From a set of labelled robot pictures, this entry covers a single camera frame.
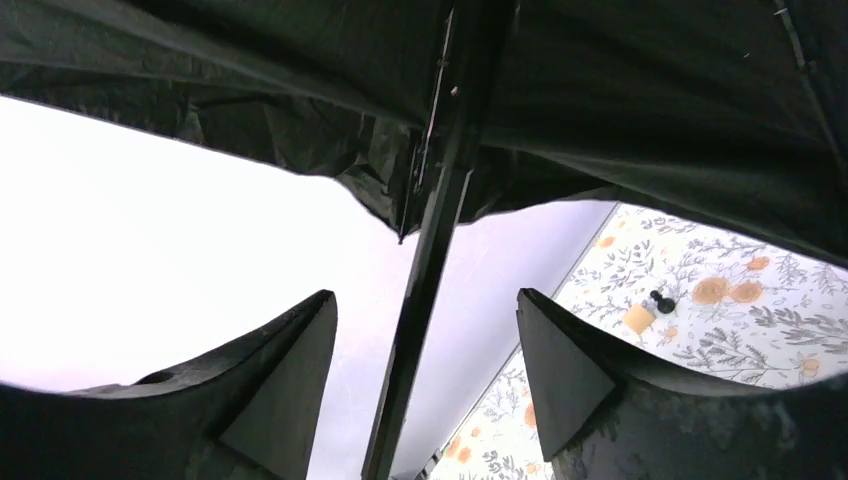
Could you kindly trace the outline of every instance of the floral wallpaper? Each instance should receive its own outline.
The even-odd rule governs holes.
[[[677,303],[657,312],[650,292]],[[789,388],[848,370],[848,272],[655,210],[620,205],[557,302],[677,364]],[[642,305],[641,334],[622,318]],[[433,480],[552,480],[519,351],[444,450]]]

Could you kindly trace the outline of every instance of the metal rod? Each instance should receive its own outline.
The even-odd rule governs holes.
[[[428,152],[436,156],[441,172],[424,211],[362,467],[363,480],[388,480],[391,473],[448,249],[477,157],[493,80],[516,11],[515,0],[456,0],[450,13]]]

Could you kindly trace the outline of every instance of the tent fabric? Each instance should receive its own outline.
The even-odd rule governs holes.
[[[12,0],[0,93],[335,177],[403,236],[440,6]],[[846,27],[836,0],[523,0],[461,220],[614,199],[848,266]]]

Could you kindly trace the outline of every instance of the black knob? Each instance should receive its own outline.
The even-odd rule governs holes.
[[[656,290],[651,291],[651,298],[657,302],[657,310],[660,313],[671,313],[674,311],[674,307],[677,304],[674,303],[674,300],[670,298],[663,298],[662,294]]]

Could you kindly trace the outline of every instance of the white ceiling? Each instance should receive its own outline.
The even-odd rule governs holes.
[[[415,238],[334,181],[0,98],[0,380],[132,383],[321,288],[339,327],[310,478],[358,478]],[[553,293],[612,208],[460,228],[395,462],[439,448],[518,343],[520,287]]]

